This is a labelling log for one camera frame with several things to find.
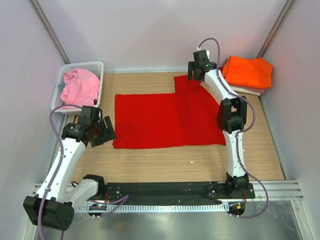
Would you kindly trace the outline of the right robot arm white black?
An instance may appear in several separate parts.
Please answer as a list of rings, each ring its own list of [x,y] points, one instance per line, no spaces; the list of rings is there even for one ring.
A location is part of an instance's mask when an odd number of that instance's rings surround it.
[[[220,102],[217,125],[222,130],[228,155],[225,192],[231,198],[239,198],[249,188],[249,175],[245,171],[243,130],[247,122],[247,102],[236,94],[223,78],[217,64],[211,62],[208,51],[197,50],[188,63],[188,79],[203,81],[212,88]]]

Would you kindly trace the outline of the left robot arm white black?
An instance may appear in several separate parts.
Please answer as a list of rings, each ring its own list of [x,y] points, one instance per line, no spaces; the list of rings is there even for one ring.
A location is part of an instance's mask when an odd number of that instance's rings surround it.
[[[77,121],[69,122],[57,136],[59,151],[35,196],[26,196],[23,208],[35,226],[66,231],[75,210],[89,199],[101,200],[107,190],[102,176],[87,174],[68,191],[75,166],[86,147],[116,139],[109,116],[96,106],[82,106]]]

